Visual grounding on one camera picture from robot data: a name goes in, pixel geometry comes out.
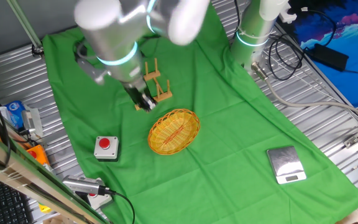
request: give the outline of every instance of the woven basket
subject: woven basket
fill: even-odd
[[[176,109],[158,119],[149,132],[149,146],[160,155],[172,155],[186,148],[197,136],[200,120],[187,109]]]

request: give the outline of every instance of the red button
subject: red button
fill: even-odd
[[[30,153],[30,155],[31,155],[32,157],[34,157],[34,159],[37,158],[37,153],[36,153],[36,152],[34,152],[34,151],[29,151],[29,153]]]
[[[110,146],[110,140],[108,140],[106,138],[100,139],[99,146],[102,149],[107,149]]]

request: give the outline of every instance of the green tablecloth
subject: green tablecloth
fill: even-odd
[[[53,94],[87,177],[100,177],[132,201],[136,223],[335,223],[358,207],[358,190],[261,92],[231,57],[226,34],[212,7],[197,40],[186,47],[152,39],[142,47],[154,57],[173,98],[150,113],[136,111],[118,81],[95,84],[77,66],[79,29],[44,38]],[[155,85],[149,85],[153,93]],[[175,108],[194,111],[201,129],[178,154],[161,156],[147,144],[150,128]],[[96,136],[118,136],[118,162],[98,162]],[[306,180],[278,185],[267,149],[295,146]],[[127,202],[103,212],[130,223]]]

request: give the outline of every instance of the robotic arm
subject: robotic arm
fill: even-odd
[[[288,0],[247,0],[236,39],[234,58],[251,72],[276,18]],[[150,111],[157,102],[143,78],[137,40],[145,34],[167,37],[174,44],[187,45],[201,29],[209,0],[79,0],[74,17],[97,58],[98,70],[78,57],[78,65],[102,85],[104,76],[119,80],[140,108]]]
[[[157,104],[143,79],[137,40],[147,33],[187,45],[201,29],[209,0],[80,0],[74,10],[81,28],[105,70],[97,71],[85,59],[79,66],[96,83],[105,75],[119,80],[140,108],[150,111]]]

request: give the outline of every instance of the power adapter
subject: power adapter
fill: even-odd
[[[349,56],[346,54],[342,54],[321,44],[315,44],[314,49],[308,52],[308,55],[313,60],[340,72],[346,69],[347,59],[349,59]]]

